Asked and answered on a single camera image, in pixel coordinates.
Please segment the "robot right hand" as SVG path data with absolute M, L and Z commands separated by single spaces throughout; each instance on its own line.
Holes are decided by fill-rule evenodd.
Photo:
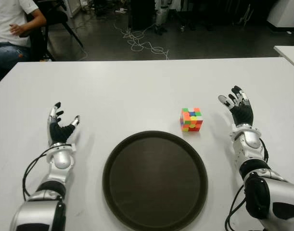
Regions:
M 219 95 L 218 100 L 228 108 L 232 114 L 234 124 L 236 126 L 242 124 L 253 125 L 254 114 L 249 98 L 245 92 L 238 86 L 231 89 L 232 94 L 228 97 Z

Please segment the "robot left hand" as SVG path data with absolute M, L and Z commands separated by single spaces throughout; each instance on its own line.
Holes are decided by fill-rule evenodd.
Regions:
M 57 102 L 51 109 L 47 121 L 47 134 L 49 147 L 56 143 L 66 144 L 69 137 L 72 135 L 76 127 L 80 123 L 80 116 L 77 115 L 74 120 L 67 126 L 61 127 L 59 122 L 60 116 L 64 111 L 58 111 L 61 107 L 61 102 Z

